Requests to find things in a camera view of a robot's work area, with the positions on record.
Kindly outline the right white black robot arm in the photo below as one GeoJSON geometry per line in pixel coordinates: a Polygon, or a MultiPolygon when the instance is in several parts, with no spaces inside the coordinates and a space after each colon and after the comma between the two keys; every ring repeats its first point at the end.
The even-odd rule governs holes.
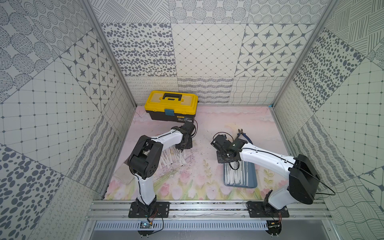
{"type": "Polygon", "coordinates": [[[217,150],[219,160],[259,165],[288,181],[277,190],[266,194],[262,207],[264,211],[277,213],[292,203],[311,205],[314,202],[320,177],[306,156],[279,155],[241,139],[230,142],[224,134],[213,137],[211,145],[217,150]]]}

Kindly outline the blue plastic storage tray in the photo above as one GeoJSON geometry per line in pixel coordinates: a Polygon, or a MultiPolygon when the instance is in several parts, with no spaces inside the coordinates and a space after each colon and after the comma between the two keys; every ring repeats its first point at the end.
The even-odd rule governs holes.
{"type": "Polygon", "coordinates": [[[225,163],[224,185],[236,188],[254,189],[258,186],[255,165],[249,162],[225,163]]]}

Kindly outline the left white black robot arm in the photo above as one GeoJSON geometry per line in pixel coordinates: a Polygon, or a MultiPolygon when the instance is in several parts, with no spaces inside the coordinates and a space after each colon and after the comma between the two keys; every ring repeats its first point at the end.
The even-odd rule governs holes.
{"type": "Polygon", "coordinates": [[[159,167],[162,152],[172,146],[183,151],[193,147],[192,138],[197,133],[194,123],[186,122],[180,127],[155,137],[143,135],[137,141],[131,155],[126,160],[131,174],[139,185],[137,205],[147,215],[156,208],[157,197],[154,191],[153,175],[159,167]]]}

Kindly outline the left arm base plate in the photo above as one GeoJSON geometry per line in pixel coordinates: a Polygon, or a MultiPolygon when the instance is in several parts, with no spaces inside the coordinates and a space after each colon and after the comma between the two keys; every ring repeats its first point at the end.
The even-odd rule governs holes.
{"type": "Polygon", "coordinates": [[[129,218],[149,218],[156,213],[156,217],[168,218],[170,205],[170,202],[156,202],[147,206],[140,201],[135,201],[131,203],[128,216],[129,218]]]}

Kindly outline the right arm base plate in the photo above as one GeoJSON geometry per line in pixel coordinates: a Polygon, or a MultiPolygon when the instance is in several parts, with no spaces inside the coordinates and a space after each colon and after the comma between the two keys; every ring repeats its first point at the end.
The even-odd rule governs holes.
{"type": "Polygon", "coordinates": [[[265,206],[263,202],[246,202],[246,208],[249,212],[250,218],[289,218],[290,214],[286,207],[281,210],[276,210],[268,204],[265,206]]]}

